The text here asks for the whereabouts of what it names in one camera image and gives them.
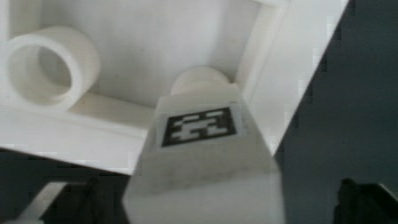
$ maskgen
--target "dark background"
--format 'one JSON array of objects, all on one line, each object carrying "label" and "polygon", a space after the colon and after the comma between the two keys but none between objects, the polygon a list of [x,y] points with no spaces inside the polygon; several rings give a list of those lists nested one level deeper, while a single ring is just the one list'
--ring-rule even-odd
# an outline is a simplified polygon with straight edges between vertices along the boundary
[{"label": "dark background", "polygon": [[[342,179],[398,190],[398,1],[351,2],[278,151],[288,224],[333,223]],[[98,177],[111,223],[129,177],[0,151],[0,223],[49,181]]]}]

